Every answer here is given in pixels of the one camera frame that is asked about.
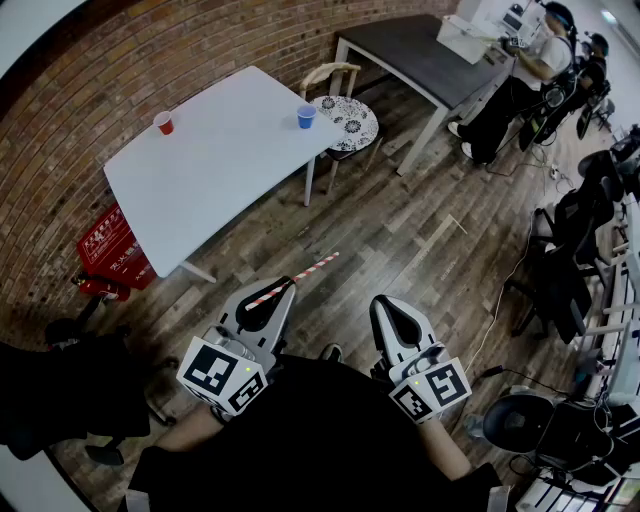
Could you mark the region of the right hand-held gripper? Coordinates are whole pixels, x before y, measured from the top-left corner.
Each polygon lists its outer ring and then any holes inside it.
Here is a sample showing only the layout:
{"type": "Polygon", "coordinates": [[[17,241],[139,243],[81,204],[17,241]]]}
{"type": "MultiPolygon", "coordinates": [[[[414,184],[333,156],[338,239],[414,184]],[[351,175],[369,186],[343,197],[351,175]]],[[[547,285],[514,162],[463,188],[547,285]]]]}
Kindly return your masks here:
{"type": "Polygon", "coordinates": [[[369,313],[374,342],[387,361],[379,360],[371,377],[414,423],[423,423],[471,395],[460,360],[437,343],[425,314],[384,295],[372,300],[369,313]],[[422,351],[404,361],[409,346],[422,351]]]}

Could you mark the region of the red white striped straw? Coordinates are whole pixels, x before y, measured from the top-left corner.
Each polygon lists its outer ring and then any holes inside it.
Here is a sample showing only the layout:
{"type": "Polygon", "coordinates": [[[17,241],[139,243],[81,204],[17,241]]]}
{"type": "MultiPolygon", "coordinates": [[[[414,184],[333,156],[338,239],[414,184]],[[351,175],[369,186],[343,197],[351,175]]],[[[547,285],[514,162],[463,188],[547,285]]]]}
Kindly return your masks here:
{"type": "Polygon", "coordinates": [[[265,294],[263,294],[262,296],[260,296],[259,298],[255,299],[255,300],[253,300],[248,305],[246,305],[245,306],[245,310],[246,311],[250,311],[250,310],[256,308],[257,306],[265,303],[266,301],[270,300],[271,298],[273,298],[276,295],[278,295],[279,293],[281,293],[288,285],[297,283],[299,280],[311,275],[316,270],[321,269],[322,267],[324,267],[325,265],[327,265],[331,261],[335,260],[339,256],[340,256],[339,252],[334,252],[331,255],[327,256],[326,258],[314,263],[311,267],[307,268],[306,270],[302,271],[301,273],[295,275],[293,278],[287,278],[282,285],[279,285],[277,287],[269,289],[265,294]]]}

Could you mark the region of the person's left forearm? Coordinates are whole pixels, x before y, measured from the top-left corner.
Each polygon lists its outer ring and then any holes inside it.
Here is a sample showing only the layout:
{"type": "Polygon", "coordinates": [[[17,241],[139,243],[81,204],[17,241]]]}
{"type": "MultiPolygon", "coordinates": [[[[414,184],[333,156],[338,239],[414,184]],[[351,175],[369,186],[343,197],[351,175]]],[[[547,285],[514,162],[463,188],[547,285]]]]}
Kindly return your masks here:
{"type": "Polygon", "coordinates": [[[199,404],[163,434],[155,446],[169,452],[191,451],[214,437],[223,427],[208,405],[199,404]]]}

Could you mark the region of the person's right forearm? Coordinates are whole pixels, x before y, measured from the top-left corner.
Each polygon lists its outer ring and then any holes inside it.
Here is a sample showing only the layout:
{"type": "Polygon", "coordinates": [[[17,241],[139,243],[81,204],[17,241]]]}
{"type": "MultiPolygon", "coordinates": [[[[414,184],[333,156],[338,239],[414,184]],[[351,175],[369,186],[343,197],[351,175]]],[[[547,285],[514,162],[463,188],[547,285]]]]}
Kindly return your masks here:
{"type": "Polygon", "coordinates": [[[421,442],[431,462],[450,480],[472,472],[472,465],[437,418],[417,425],[421,442]]]}

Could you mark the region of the black round stool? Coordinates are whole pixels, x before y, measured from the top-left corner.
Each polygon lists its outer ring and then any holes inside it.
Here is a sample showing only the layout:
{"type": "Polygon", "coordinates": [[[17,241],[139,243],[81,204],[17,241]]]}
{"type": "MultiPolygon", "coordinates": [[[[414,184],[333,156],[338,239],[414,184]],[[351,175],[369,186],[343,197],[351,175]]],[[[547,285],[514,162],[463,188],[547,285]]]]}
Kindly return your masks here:
{"type": "Polygon", "coordinates": [[[554,410],[554,403],[542,396],[523,393],[502,396],[483,417],[484,438],[514,454],[533,454],[554,410]]]}

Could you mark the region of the person's black clothing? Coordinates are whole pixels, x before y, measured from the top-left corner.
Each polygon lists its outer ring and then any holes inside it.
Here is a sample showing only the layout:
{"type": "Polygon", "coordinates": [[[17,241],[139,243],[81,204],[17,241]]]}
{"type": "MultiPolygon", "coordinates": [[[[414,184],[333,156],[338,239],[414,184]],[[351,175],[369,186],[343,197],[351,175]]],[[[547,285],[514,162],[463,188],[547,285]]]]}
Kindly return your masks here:
{"type": "Polygon", "coordinates": [[[273,382],[187,452],[151,446],[128,487],[145,512],[487,512],[490,464],[458,480],[416,423],[343,363],[285,358],[273,382]]]}

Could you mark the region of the red fire extinguisher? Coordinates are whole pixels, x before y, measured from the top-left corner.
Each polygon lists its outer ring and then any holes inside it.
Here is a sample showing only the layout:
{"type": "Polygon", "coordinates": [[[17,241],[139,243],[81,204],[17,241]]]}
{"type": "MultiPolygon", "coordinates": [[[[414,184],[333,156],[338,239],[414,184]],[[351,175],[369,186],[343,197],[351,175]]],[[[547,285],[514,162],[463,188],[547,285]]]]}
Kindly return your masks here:
{"type": "Polygon", "coordinates": [[[87,295],[106,300],[125,302],[129,299],[131,290],[128,286],[108,280],[101,276],[94,276],[81,272],[71,279],[79,290],[87,295]]]}

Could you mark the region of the white rectangular table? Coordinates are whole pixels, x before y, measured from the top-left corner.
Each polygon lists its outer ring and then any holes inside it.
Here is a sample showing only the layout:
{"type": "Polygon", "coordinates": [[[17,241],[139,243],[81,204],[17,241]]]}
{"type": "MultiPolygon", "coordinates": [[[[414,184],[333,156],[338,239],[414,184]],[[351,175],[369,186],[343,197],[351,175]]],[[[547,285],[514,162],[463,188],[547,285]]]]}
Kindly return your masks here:
{"type": "Polygon", "coordinates": [[[209,279],[188,258],[235,216],[343,135],[322,114],[303,129],[304,100],[250,66],[175,108],[169,135],[151,126],[104,166],[116,202],[160,277],[177,267],[209,279]]]}

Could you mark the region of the red box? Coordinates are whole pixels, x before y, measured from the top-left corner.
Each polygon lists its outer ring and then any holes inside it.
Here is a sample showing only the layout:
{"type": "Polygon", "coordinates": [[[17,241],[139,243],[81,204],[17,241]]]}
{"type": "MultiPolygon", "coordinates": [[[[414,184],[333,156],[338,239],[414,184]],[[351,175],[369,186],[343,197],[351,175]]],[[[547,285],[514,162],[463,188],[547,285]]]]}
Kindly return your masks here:
{"type": "Polygon", "coordinates": [[[118,205],[114,203],[77,242],[84,270],[144,290],[156,273],[118,205]]]}

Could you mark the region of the black mesh office chair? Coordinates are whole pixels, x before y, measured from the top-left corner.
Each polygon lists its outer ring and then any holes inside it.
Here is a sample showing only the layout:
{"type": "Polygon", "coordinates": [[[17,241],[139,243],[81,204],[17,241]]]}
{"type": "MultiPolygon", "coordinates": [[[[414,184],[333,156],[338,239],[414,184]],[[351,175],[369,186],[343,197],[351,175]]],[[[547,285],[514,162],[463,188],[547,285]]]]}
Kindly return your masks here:
{"type": "Polygon", "coordinates": [[[597,248],[596,230],[613,218],[614,204],[622,199],[624,186],[608,150],[586,156],[578,170],[582,184],[566,193],[553,213],[544,208],[534,211],[536,217],[544,217],[551,234],[533,237],[546,244],[534,264],[533,286],[513,279],[505,283],[507,289],[514,288],[531,299],[525,318],[511,331],[513,337],[521,335],[534,318],[541,322],[537,340],[549,336],[550,324],[566,344],[586,331],[584,320],[592,298],[585,278],[604,276],[597,266],[604,259],[597,248]]]}

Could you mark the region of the white equipment rack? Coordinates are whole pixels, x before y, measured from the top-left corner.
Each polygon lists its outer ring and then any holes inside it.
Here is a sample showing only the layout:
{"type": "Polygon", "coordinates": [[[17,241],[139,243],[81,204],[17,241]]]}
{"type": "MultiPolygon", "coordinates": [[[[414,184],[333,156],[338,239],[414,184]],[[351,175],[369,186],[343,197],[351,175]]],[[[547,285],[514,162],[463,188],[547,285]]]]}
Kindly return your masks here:
{"type": "Polygon", "coordinates": [[[611,406],[640,400],[640,204],[626,195],[614,214],[622,241],[604,268],[602,300],[579,338],[578,376],[585,394],[611,406]]]}

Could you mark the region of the wooden chair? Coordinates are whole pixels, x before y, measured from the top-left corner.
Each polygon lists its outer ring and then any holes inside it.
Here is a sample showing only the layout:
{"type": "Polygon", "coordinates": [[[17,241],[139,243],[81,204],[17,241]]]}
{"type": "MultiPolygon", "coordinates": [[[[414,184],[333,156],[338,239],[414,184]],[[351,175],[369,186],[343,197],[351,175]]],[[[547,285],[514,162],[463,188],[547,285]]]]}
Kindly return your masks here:
{"type": "MultiPolygon", "coordinates": [[[[359,65],[350,64],[348,62],[333,62],[322,64],[319,67],[315,68],[311,72],[309,72],[302,80],[299,86],[299,95],[302,99],[306,99],[307,93],[318,86],[319,84],[326,82],[329,79],[332,79],[335,75],[341,78],[344,74],[348,75],[349,81],[347,86],[347,91],[345,94],[327,94],[324,96],[346,96],[353,98],[353,91],[356,82],[356,78],[358,72],[361,70],[359,65]]],[[[366,148],[357,151],[357,152],[337,152],[330,149],[330,147],[325,151],[325,154],[331,159],[331,168],[329,171],[329,181],[326,188],[326,194],[329,194],[334,185],[334,181],[337,175],[337,170],[339,164],[345,160],[348,160],[355,155],[363,153],[365,150],[368,151],[368,157],[365,163],[362,165],[362,169],[364,172],[367,172],[377,155],[377,152],[386,136],[386,128],[379,122],[379,134],[376,140],[367,146],[366,148]]]]}

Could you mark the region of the white round table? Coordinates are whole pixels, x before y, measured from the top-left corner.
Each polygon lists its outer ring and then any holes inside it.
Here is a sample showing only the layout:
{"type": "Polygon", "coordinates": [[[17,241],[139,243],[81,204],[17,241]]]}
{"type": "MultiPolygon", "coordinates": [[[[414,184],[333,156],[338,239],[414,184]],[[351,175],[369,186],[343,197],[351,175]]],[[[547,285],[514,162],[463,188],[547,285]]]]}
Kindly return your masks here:
{"type": "Polygon", "coordinates": [[[16,512],[100,512],[48,449],[22,461],[0,445],[0,494],[16,512]]]}

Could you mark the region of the dark grey table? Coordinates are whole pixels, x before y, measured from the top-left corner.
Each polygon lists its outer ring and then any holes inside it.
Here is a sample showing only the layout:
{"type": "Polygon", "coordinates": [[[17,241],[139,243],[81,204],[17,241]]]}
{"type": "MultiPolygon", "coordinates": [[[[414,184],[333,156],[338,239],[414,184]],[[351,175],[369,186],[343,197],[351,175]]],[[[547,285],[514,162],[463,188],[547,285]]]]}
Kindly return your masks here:
{"type": "Polygon", "coordinates": [[[394,18],[337,33],[334,60],[355,52],[377,64],[435,107],[396,173],[407,174],[441,125],[485,93],[506,72],[503,62],[471,64],[436,40],[441,20],[432,15],[394,18]]]}

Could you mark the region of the translucent plastic bin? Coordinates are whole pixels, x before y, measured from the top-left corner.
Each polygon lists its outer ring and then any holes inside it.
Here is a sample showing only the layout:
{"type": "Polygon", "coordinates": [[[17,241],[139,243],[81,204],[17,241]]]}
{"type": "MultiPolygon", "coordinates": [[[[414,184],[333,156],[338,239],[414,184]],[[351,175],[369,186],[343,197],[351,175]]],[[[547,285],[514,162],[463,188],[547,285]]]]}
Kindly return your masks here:
{"type": "Polygon", "coordinates": [[[457,15],[442,18],[436,40],[469,64],[478,63],[496,39],[457,15]]]}

